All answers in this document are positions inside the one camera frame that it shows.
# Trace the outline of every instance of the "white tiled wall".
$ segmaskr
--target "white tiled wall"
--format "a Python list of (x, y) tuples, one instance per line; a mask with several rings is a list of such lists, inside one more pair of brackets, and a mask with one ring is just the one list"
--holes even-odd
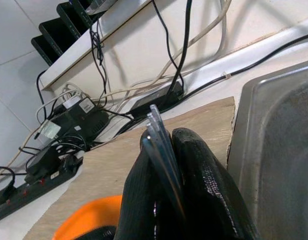
[[(35, 82), (48, 65), (31, 39), (41, 34), (41, 22), (58, 17), (56, 7), (61, 2), (65, 0), (0, 0), (0, 166), (7, 164), (38, 126), (35, 112), (41, 103)], [(52, 96), (43, 92), (46, 100)], [(31, 140), (29, 146), (40, 144)], [(26, 158), (22, 154), (14, 167)]]

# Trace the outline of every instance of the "orange object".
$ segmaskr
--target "orange object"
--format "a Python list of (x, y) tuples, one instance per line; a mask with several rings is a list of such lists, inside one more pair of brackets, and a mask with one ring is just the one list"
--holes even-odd
[(72, 214), (52, 240), (72, 240), (102, 226), (118, 226), (122, 195), (91, 201)]

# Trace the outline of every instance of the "sink basin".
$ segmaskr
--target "sink basin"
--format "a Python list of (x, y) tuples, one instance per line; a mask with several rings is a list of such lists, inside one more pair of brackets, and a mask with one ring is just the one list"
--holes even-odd
[(308, 240), (308, 61), (243, 87), (228, 158), (265, 240)]

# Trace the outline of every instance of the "wooden board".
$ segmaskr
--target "wooden board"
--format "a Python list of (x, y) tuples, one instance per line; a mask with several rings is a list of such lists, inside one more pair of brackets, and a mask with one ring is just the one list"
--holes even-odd
[[(172, 132), (185, 127), (198, 133), (218, 160), (227, 165), (232, 138), (234, 98), (228, 97), (164, 121)], [(68, 190), (46, 211), (25, 240), (50, 240), (58, 227), (82, 205), (123, 192), (125, 179), (140, 152), (145, 127), (120, 135), (116, 140), (84, 155), (83, 170)]]

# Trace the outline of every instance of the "black power adapter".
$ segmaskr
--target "black power adapter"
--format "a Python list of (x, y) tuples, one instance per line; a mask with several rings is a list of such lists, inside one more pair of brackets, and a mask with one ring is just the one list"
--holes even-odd
[(173, 90), (170, 92), (168, 99), (166, 99), (166, 94), (169, 88), (170, 86), (166, 86), (136, 101), (128, 113), (131, 114), (133, 118), (138, 118), (146, 115), (146, 113), (149, 112), (150, 105), (152, 104), (155, 104), (160, 111), (169, 108), (181, 100), (184, 93), (181, 84), (177, 81), (173, 87)]

